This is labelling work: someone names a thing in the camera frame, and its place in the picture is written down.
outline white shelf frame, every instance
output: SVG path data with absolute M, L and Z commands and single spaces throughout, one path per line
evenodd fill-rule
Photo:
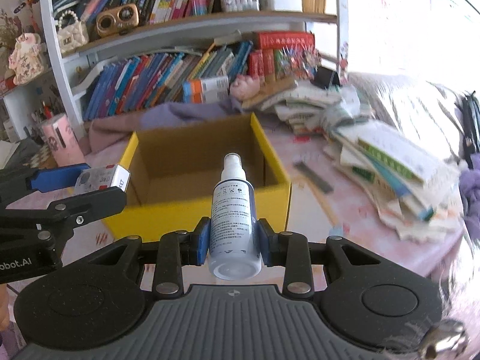
M 303 29 L 308 30 L 310 23 L 326 23 L 337 26 L 337 55 L 324 55 L 323 58 L 330 63 L 337 65 L 337 70 L 341 82 L 347 80 L 347 59 L 348 59 L 348 4 L 347 0 L 337 0 L 337 15 L 315 15 L 289 12 L 263 12 L 251 15 L 243 14 L 214 14 L 209 17 L 201 17 L 198 19 L 180 19 L 172 20 L 168 23 L 160 25 L 146 26 L 139 28 L 131 34 L 124 36 L 114 36 L 110 41 L 101 40 L 86 47 L 80 48 L 78 52 L 66 57 L 62 57 L 57 41 L 57 32 L 53 18 L 52 0 L 40 0 L 40 12 L 45 33 L 45 40 L 49 57 L 52 65 L 53 74 L 57 81 L 58 91 L 60 93 L 67 116 L 69 117 L 71 126 L 79 139 L 85 135 L 83 128 L 81 98 L 85 96 L 85 92 L 75 92 L 72 89 L 74 84 L 72 76 L 74 69 L 72 65 L 84 66 L 91 68 L 99 60 L 106 59 L 119 49 L 130 49 L 147 52 L 148 46 L 143 44 L 151 43 L 152 49 L 157 49 L 162 39 L 172 38 L 182 39 L 182 35 L 196 34 L 197 32 L 208 33 L 210 38 L 224 33 L 217 34 L 215 31 L 231 27 L 231 32 L 241 27 L 252 27 L 253 31 L 259 28 L 269 29 L 269 27 L 280 24 L 301 25 Z

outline bookshelf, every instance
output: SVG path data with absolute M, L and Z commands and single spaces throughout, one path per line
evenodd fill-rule
M 325 53 L 325 61 L 343 69 L 348 45 L 347 0 L 337 0 L 337 14 L 251 11 L 215 13 L 170 20 L 165 23 L 135 28 L 126 35 L 113 35 L 95 40 L 78 48 L 74 53 L 60 53 L 54 24 L 52 0 L 40 0 L 40 13 L 52 70 L 70 123 L 77 138 L 85 135 L 82 120 L 82 101 L 85 91 L 76 91 L 80 73 L 96 63 L 111 57 L 126 57 L 176 45 L 204 46 L 212 38 L 228 35 L 235 30 L 252 32 L 261 30 L 312 31 L 314 24 L 334 25 L 337 28 L 336 55 Z

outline bottle label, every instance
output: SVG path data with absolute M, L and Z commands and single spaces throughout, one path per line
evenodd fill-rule
M 254 252 L 248 183 L 227 180 L 213 192 L 210 254 Z

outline gray ribbed panel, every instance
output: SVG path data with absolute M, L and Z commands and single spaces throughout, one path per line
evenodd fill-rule
M 234 297 L 229 295 L 237 290 Z M 114 343 L 66 352 L 28 345 L 15 360 L 385 360 L 334 335 L 307 302 L 275 286 L 192 286 L 155 303 L 141 326 Z

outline white handbag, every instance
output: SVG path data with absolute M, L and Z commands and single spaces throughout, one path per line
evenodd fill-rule
M 62 28 L 62 21 L 66 16 L 72 16 L 75 23 Z M 88 32 L 85 23 L 78 20 L 77 15 L 72 10 L 66 10 L 58 19 L 58 45 L 62 54 L 74 51 L 76 48 L 87 44 Z

